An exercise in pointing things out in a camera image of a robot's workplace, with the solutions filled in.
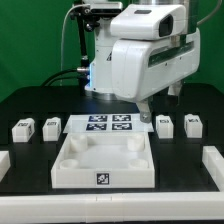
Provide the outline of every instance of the white box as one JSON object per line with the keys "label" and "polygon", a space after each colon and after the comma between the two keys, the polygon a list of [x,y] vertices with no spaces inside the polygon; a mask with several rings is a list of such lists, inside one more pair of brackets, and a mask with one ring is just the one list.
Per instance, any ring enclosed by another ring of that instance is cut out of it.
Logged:
{"label": "white box", "polygon": [[20,120],[12,129],[13,142],[28,142],[35,132],[34,123],[32,118]]}
{"label": "white box", "polygon": [[184,118],[184,129],[188,138],[202,138],[203,124],[198,115],[186,115]]}
{"label": "white box", "polygon": [[173,138],[173,123],[169,116],[156,116],[156,131],[159,138]]}
{"label": "white box", "polygon": [[44,141],[58,141],[61,134],[61,119],[54,117],[47,119],[43,127]]}
{"label": "white box", "polygon": [[10,168],[10,159],[8,151],[0,151],[0,182]]}
{"label": "white box", "polygon": [[152,188],[148,133],[68,134],[51,170],[53,188]]}

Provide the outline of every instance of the black surface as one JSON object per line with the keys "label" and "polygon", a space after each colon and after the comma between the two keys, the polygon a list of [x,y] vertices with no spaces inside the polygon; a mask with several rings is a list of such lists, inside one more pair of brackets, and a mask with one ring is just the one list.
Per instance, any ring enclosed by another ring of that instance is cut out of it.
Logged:
{"label": "black surface", "polygon": [[[42,127],[47,118],[60,117],[64,128],[71,114],[121,114],[138,110],[131,103],[81,97],[78,87],[17,90],[0,104],[0,150],[9,150],[12,165],[0,183],[0,196],[218,191],[201,161],[205,145],[216,146],[224,155],[224,95],[210,85],[187,84],[179,105],[172,107],[165,92],[154,97],[153,123],[156,115],[169,115],[174,123],[174,139],[160,140],[156,132],[149,134],[156,169],[155,189],[53,190],[50,170],[66,135],[62,134],[58,142],[43,142]],[[203,139],[186,137],[184,115],[189,113],[200,116],[204,125]],[[35,120],[36,131],[28,143],[13,143],[11,129],[25,118]]]}

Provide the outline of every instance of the green wall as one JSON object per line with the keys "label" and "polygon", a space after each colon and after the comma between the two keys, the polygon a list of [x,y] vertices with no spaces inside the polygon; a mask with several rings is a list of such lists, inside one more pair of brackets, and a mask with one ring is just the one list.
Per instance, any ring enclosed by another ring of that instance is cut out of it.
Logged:
{"label": "green wall", "polygon": [[[60,70],[60,41],[64,16],[72,0],[0,0],[0,101],[24,86],[38,86]],[[201,0],[199,18],[216,1]],[[200,27],[201,64],[187,82],[211,83],[224,92],[224,5]],[[79,65],[76,22],[66,29],[65,67]],[[92,46],[91,35],[87,44]]]}

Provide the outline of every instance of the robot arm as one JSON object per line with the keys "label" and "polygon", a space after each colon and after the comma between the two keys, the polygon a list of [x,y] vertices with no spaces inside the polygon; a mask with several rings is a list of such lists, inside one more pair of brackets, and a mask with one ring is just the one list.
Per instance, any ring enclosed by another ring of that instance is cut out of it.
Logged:
{"label": "robot arm", "polygon": [[199,31],[178,44],[172,38],[185,26],[182,5],[130,5],[111,23],[111,34],[121,38],[112,51],[113,91],[118,99],[137,104],[143,122],[151,119],[148,97],[199,66]]}

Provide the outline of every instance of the white platform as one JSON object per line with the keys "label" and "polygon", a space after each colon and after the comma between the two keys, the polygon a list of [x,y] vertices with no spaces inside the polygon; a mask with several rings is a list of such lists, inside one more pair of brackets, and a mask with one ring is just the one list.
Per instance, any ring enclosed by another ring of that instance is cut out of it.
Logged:
{"label": "white platform", "polygon": [[223,208],[220,192],[1,197],[0,223],[223,220]]}
{"label": "white platform", "polygon": [[148,134],[68,134],[51,178],[53,188],[152,188]]}

